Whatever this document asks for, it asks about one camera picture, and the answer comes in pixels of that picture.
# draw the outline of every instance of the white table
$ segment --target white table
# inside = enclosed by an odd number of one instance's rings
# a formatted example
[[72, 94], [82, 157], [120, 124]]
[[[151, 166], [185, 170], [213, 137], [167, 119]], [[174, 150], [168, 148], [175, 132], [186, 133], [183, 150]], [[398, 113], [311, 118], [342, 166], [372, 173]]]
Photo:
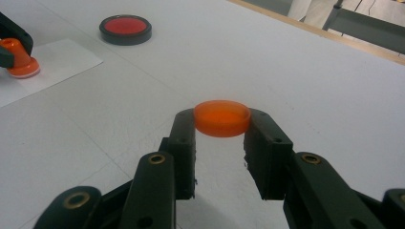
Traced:
[[[405, 184], [405, 67], [227, 1], [3, 0], [36, 46], [69, 38], [103, 63], [0, 109], [0, 228], [32, 228], [61, 192], [103, 194], [158, 149], [174, 115], [210, 99], [269, 113], [296, 152], [325, 157], [353, 189], [381, 199]], [[99, 38], [106, 17], [134, 14], [152, 38]], [[288, 228], [282, 202], [261, 201], [242, 136], [197, 135], [196, 199], [178, 227]]]

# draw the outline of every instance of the red disc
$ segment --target red disc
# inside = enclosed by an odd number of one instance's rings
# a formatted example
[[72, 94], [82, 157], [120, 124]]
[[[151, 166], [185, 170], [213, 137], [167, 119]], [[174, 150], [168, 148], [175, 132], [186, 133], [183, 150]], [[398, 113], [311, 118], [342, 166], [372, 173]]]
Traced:
[[116, 34], [133, 34], [144, 31], [146, 27], [143, 21], [132, 17], [119, 17], [104, 25], [105, 30]]

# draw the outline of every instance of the orange cylinder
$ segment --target orange cylinder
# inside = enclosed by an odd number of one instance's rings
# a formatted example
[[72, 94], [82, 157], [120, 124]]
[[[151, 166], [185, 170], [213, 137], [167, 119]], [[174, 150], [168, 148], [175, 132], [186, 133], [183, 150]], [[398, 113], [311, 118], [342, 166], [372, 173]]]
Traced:
[[39, 73], [39, 64], [35, 58], [30, 57], [21, 42], [14, 38], [0, 40], [0, 46], [14, 55], [14, 66], [8, 72], [15, 78], [29, 78]]

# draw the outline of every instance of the white paper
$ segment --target white paper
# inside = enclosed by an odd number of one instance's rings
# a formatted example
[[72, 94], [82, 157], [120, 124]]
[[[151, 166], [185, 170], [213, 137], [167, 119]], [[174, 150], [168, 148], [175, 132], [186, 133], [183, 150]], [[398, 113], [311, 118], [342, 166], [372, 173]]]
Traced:
[[34, 77], [16, 79], [7, 70], [0, 70], [0, 108], [102, 63], [92, 52], [69, 39], [35, 47], [32, 57], [41, 69]]

